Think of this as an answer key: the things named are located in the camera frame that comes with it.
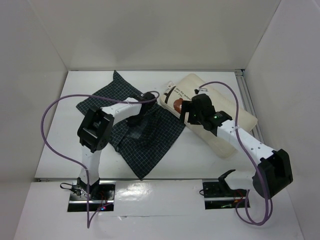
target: white table surface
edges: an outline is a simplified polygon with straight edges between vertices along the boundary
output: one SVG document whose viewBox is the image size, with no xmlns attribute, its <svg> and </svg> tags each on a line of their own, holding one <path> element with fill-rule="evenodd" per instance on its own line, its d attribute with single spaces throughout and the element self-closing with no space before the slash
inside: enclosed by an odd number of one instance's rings
<svg viewBox="0 0 320 240">
<path fill-rule="evenodd" d="M 31 184 L 14 240 L 304 239 L 285 189 L 273 198 L 270 220 L 257 227 L 242 222 L 235 209 L 205 210 L 201 180 L 117 182 L 114 212 L 98 213 L 87 229 L 85 212 L 67 212 L 70 192 L 59 184 Z M 263 198 L 253 192 L 249 200 L 253 219 L 261 220 Z"/>
<path fill-rule="evenodd" d="M 119 71 L 119 74 L 141 92 L 151 90 L 161 94 L 167 90 L 167 83 L 178 83 L 190 73 L 197 74 L 205 82 L 221 81 L 232 87 L 243 106 L 240 90 L 234 72 L 189 72 L 189 71 Z M 70 71 L 61 96 L 70 94 L 93 94 L 113 80 L 113 71 Z M 231 101 L 227 88 L 215 85 L 219 92 Z M 77 103 L 85 97 L 73 97 L 58 103 L 47 140 L 62 154 L 81 160 L 82 152 L 77 130 L 84 116 L 76 109 Z M 171 149 L 145 177 L 145 179 L 210 179 L 217 178 L 230 169 L 253 171 L 248 158 L 237 152 L 230 158 L 221 159 L 212 149 L 187 127 Z M 46 146 L 43 149 L 36 178 L 75 179 L 80 166 L 65 160 Z M 137 179 L 136 175 L 120 154 L 108 144 L 102 151 L 99 175 L 104 179 Z"/>
</svg>

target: white floor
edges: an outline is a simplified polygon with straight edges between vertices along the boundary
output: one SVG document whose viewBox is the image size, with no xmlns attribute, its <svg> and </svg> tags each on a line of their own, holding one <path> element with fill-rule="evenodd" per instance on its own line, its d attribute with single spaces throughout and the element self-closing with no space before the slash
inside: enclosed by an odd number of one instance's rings
<svg viewBox="0 0 320 240">
<path fill-rule="evenodd" d="M 286 190 L 273 198 L 271 219 L 254 227 L 234 209 L 205 210 L 200 180 L 122 181 L 114 212 L 99 213 L 87 229 L 85 212 L 67 212 L 70 192 L 59 184 L 31 184 L 14 240 L 303 240 Z M 263 198 L 250 201 L 253 219 L 261 220 Z"/>
</svg>

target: plaid fabric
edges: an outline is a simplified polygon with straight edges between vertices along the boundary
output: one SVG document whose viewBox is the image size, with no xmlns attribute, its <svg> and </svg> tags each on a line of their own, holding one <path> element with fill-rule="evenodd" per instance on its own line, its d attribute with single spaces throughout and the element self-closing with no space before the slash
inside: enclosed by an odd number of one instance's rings
<svg viewBox="0 0 320 240">
<path fill-rule="evenodd" d="M 93 95 L 125 100 L 132 95 L 142 94 L 126 82 L 116 71 L 113 82 Z M 91 106 L 108 107 L 114 102 L 87 98 L 76 108 L 87 113 Z M 158 164 L 177 140 L 185 125 L 168 110 L 155 104 L 144 116 L 141 124 L 128 127 L 125 120 L 113 126 L 109 143 L 120 153 L 139 179 L 143 179 Z"/>
</svg>

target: white wall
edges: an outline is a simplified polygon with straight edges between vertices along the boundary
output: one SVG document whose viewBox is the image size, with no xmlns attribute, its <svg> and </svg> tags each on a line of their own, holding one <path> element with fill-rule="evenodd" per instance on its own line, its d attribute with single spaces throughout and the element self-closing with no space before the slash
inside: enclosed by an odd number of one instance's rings
<svg viewBox="0 0 320 240">
<path fill-rule="evenodd" d="M 0 32 L 0 238 L 10 240 L 44 145 L 42 112 L 67 69 L 27 1 L 0 1 Z"/>
<path fill-rule="evenodd" d="M 306 240 L 320 236 L 320 1 L 282 0 L 245 70 L 266 143 L 288 151 Z"/>
<path fill-rule="evenodd" d="M 244 69 L 280 0 L 30 0 L 70 70 Z"/>
</svg>

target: white pillow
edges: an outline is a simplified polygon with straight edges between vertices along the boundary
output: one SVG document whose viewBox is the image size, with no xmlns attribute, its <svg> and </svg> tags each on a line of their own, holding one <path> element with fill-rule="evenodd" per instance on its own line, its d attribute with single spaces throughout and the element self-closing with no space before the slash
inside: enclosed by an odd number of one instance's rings
<svg viewBox="0 0 320 240">
<path fill-rule="evenodd" d="M 173 113 L 176 117 L 180 117 L 182 100 L 191 100 L 195 96 L 195 89 L 205 82 L 195 74 L 189 74 L 182 79 L 174 87 L 168 89 L 161 97 L 161 105 Z M 205 86 L 208 89 L 206 93 L 209 95 L 216 111 L 225 111 L 232 119 L 236 118 L 236 104 L 225 98 L 220 92 L 211 86 Z M 227 158 L 236 150 L 232 145 L 220 137 L 216 137 L 211 132 L 205 130 L 202 125 L 191 125 L 187 123 L 188 113 L 185 115 L 185 125 L 202 138 L 220 158 Z M 250 132 L 258 120 L 244 109 L 239 109 L 238 124 L 247 132 Z"/>
</svg>

